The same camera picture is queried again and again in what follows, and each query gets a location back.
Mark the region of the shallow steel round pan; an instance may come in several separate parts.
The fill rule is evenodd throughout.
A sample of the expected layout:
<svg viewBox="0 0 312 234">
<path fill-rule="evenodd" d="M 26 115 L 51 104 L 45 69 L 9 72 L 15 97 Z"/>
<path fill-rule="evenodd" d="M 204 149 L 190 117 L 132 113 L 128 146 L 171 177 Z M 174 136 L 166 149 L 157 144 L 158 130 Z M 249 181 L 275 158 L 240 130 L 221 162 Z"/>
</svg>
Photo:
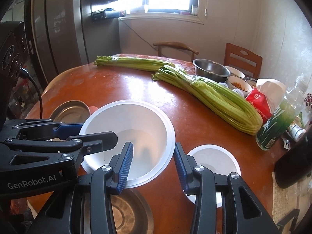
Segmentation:
<svg viewBox="0 0 312 234">
<path fill-rule="evenodd" d="M 90 109 L 83 101 L 70 100 L 59 105 L 50 115 L 50 119 L 66 124 L 84 123 L 90 115 Z"/>
</svg>

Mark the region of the red white paper bowl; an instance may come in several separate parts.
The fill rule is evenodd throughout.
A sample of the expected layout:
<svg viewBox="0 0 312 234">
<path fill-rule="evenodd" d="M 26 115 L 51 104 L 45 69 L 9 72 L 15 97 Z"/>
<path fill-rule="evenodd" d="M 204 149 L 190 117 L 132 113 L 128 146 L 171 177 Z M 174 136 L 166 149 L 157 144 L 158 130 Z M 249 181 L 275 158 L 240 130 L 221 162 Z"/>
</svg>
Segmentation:
<svg viewBox="0 0 312 234">
<path fill-rule="evenodd" d="M 144 101 L 119 100 L 99 108 L 84 122 L 80 134 L 100 132 L 114 132 L 117 145 L 112 150 L 87 155 L 82 167 L 92 173 L 119 154 L 126 142 L 131 142 L 133 160 L 127 189 L 154 180 L 174 153 L 176 136 L 171 120 L 161 109 Z"/>
</svg>

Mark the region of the pink plastic plate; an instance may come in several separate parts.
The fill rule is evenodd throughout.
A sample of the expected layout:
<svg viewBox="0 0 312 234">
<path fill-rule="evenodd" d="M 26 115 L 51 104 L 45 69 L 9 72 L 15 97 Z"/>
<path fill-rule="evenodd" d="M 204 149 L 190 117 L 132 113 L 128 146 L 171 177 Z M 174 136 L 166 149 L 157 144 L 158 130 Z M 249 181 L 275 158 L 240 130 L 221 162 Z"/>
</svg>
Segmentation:
<svg viewBox="0 0 312 234">
<path fill-rule="evenodd" d="M 98 110 L 98 107 L 96 106 L 89 106 L 90 114 L 92 115 L 94 112 Z"/>
</svg>

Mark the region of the green label plastic bottle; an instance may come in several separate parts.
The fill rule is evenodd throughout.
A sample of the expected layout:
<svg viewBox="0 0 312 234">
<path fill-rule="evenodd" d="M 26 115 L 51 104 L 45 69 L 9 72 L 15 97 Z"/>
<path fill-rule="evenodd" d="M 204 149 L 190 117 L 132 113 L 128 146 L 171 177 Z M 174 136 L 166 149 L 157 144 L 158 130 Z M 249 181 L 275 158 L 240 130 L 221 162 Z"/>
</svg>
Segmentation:
<svg viewBox="0 0 312 234">
<path fill-rule="evenodd" d="M 308 76 L 301 74 L 296 78 L 294 85 L 287 88 L 277 109 L 257 132 L 255 140 L 259 148 L 264 151 L 269 150 L 287 130 L 304 108 L 304 98 L 307 89 Z"/>
</svg>

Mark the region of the far celery bunch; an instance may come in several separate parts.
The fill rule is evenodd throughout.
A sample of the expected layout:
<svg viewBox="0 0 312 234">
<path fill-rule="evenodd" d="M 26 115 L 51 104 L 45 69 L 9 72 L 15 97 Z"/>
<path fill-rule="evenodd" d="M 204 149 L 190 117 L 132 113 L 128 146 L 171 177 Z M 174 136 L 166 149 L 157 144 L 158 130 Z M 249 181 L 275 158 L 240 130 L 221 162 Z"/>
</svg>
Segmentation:
<svg viewBox="0 0 312 234">
<path fill-rule="evenodd" d="M 117 57 L 117 56 L 98 56 L 94 61 L 94 65 L 131 68 L 149 72 L 157 72 L 160 68 L 162 68 L 165 65 L 175 68 L 175 65 L 168 61 L 149 58 Z"/>
</svg>

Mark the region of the celery bunch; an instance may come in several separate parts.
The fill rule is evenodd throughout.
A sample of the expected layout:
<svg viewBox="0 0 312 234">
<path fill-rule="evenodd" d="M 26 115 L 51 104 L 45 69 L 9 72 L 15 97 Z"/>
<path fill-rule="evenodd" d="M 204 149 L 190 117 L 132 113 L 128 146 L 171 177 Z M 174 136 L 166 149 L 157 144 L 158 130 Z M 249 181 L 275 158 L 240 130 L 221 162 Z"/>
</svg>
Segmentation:
<svg viewBox="0 0 312 234">
<path fill-rule="evenodd" d="M 165 65 L 175 68 L 175 65 L 168 61 L 149 58 L 117 57 L 117 56 L 98 56 L 94 61 L 94 65 L 131 68 L 149 72 L 157 72 L 160 68 L 162 68 Z"/>
<path fill-rule="evenodd" d="M 262 126 L 262 117 L 248 101 L 208 78 L 165 65 L 152 75 L 152 79 L 167 82 L 190 93 L 243 133 L 254 136 Z"/>
</svg>

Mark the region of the small white medicine bottle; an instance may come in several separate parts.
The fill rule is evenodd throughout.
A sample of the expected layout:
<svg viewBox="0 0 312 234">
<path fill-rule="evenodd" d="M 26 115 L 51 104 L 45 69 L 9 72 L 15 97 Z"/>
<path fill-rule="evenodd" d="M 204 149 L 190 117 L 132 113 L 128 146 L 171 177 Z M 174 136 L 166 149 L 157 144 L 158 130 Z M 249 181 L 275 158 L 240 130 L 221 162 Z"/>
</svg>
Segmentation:
<svg viewBox="0 0 312 234">
<path fill-rule="evenodd" d="M 287 128 L 287 132 L 295 142 L 298 142 L 304 136 L 306 130 L 296 123 L 291 123 Z"/>
</svg>

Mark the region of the steel refrigerator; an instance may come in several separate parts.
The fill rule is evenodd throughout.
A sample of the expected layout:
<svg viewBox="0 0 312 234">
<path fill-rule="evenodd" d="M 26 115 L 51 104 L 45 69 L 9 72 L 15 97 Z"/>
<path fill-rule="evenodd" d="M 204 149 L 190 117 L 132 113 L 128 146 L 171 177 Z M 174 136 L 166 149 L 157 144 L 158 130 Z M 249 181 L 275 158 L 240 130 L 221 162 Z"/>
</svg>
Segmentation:
<svg viewBox="0 0 312 234">
<path fill-rule="evenodd" d="M 28 50 L 42 88 L 71 68 L 121 52 L 119 0 L 25 0 Z"/>
</svg>

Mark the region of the near celery bunch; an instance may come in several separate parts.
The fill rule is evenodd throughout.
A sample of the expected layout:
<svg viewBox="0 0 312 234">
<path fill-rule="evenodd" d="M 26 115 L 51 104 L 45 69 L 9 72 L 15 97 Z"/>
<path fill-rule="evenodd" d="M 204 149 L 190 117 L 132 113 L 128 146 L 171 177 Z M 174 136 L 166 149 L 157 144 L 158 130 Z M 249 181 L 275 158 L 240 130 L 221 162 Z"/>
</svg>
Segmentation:
<svg viewBox="0 0 312 234">
<path fill-rule="evenodd" d="M 208 78 L 165 65 L 152 75 L 152 79 L 167 82 L 190 93 L 243 133 L 254 136 L 262 126 L 262 117 L 248 101 Z"/>
</svg>

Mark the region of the red white plastic bag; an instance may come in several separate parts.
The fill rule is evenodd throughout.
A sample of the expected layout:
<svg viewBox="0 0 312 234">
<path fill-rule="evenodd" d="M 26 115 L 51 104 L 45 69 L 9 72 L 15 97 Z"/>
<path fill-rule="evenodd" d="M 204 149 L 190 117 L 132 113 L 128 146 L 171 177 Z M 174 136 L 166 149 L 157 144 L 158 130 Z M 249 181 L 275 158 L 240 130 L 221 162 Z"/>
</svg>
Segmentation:
<svg viewBox="0 0 312 234">
<path fill-rule="evenodd" d="M 285 94 L 286 86 L 276 79 L 258 79 L 256 87 L 245 100 L 249 102 L 262 117 L 263 125 L 278 108 Z"/>
</svg>

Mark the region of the curved wooden chair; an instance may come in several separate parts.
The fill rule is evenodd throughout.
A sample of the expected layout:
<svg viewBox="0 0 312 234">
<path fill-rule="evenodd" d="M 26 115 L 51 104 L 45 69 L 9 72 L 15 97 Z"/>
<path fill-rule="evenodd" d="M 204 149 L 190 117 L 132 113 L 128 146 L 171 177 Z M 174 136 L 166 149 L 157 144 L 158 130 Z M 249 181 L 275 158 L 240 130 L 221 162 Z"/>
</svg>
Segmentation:
<svg viewBox="0 0 312 234">
<path fill-rule="evenodd" d="M 164 57 L 162 53 L 162 48 L 172 48 L 176 50 L 191 52 L 191 60 L 190 60 L 191 62 L 195 59 L 195 56 L 199 55 L 199 52 L 197 50 L 181 42 L 173 42 L 173 41 L 156 42 L 156 43 L 153 43 L 153 46 L 157 47 L 157 52 L 158 52 L 159 57 Z"/>
</svg>

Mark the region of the ceramic bowl with food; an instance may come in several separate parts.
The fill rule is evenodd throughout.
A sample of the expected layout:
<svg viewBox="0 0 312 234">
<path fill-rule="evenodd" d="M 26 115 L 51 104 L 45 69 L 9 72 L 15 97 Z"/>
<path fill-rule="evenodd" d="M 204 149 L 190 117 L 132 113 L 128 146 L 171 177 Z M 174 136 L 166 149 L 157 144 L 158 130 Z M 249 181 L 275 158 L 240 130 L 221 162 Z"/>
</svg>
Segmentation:
<svg viewBox="0 0 312 234">
<path fill-rule="evenodd" d="M 244 97 L 246 97 L 251 91 L 252 87 L 243 79 L 236 76 L 229 76 L 226 81 L 228 87 L 233 89 L 239 89 L 243 92 Z"/>
</svg>

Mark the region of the white ceramic bowl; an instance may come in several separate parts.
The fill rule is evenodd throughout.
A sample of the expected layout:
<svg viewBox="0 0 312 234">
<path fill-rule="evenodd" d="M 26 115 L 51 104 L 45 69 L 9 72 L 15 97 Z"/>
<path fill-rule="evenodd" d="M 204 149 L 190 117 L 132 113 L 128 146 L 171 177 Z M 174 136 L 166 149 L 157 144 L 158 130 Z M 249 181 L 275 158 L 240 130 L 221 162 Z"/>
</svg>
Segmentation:
<svg viewBox="0 0 312 234">
<path fill-rule="evenodd" d="M 226 66 L 225 68 L 227 68 L 230 71 L 231 76 L 235 76 L 243 80 L 245 79 L 245 74 L 243 74 L 243 72 L 237 70 L 236 68 L 233 68 L 231 66 Z"/>
</svg>

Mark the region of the steel mixing bowl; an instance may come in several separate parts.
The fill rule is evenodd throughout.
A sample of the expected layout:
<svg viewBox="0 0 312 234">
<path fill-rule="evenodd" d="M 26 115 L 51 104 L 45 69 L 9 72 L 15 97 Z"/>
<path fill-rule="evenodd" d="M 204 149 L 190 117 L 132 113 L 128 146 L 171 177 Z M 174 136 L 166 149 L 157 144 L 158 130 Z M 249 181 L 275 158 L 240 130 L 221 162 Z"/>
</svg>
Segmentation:
<svg viewBox="0 0 312 234">
<path fill-rule="evenodd" d="M 225 82 L 230 76 L 230 71 L 220 63 L 206 59 L 195 59 L 192 63 L 195 66 L 196 75 L 215 82 Z"/>
</svg>

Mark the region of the orange slatted wooden chair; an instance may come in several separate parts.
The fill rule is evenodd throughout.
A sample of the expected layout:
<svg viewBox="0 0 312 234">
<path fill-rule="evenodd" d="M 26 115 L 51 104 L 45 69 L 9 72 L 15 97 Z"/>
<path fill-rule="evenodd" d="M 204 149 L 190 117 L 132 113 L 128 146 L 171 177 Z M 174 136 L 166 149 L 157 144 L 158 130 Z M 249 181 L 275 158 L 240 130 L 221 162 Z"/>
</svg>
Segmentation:
<svg viewBox="0 0 312 234">
<path fill-rule="evenodd" d="M 262 67 L 262 57 L 253 53 L 252 51 L 234 45 L 232 43 L 226 43 L 225 45 L 225 56 L 224 56 L 224 66 L 235 66 L 237 68 L 243 69 L 252 74 L 254 79 L 258 79 L 261 67 Z"/>
</svg>

